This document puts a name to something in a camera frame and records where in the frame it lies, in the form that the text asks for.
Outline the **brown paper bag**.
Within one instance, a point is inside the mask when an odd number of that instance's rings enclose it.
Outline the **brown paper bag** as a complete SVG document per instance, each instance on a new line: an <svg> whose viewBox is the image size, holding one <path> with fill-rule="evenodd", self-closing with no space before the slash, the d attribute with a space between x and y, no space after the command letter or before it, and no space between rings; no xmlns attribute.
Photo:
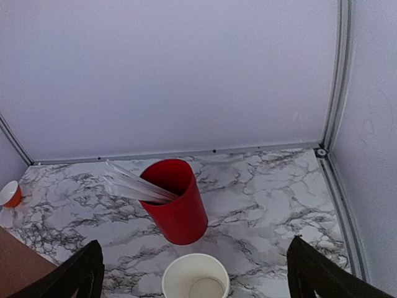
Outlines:
<svg viewBox="0 0 397 298"><path fill-rule="evenodd" d="M8 297L52 272L56 265L1 228L1 297Z"/></svg>

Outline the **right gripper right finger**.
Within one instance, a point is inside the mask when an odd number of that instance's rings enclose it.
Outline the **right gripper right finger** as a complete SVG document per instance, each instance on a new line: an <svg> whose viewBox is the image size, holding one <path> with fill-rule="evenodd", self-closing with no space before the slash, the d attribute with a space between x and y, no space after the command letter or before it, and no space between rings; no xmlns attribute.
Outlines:
<svg viewBox="0 0 397 298"><path fill-rule="evenodd" d="M295 236L287 250L291 297L389 297L390 295L344 271Z"/></svg>

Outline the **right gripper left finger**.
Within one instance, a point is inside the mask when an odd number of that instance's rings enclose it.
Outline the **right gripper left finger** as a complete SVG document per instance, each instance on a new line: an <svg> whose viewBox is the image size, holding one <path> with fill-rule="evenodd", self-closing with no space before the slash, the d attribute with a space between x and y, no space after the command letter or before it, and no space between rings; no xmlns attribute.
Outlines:
<svg viewBox="0 0 397 298"><path fill-rule="evenodd" d="M11 297L100 297L104 280L102 248L89 242L59 267Z"/></svg>

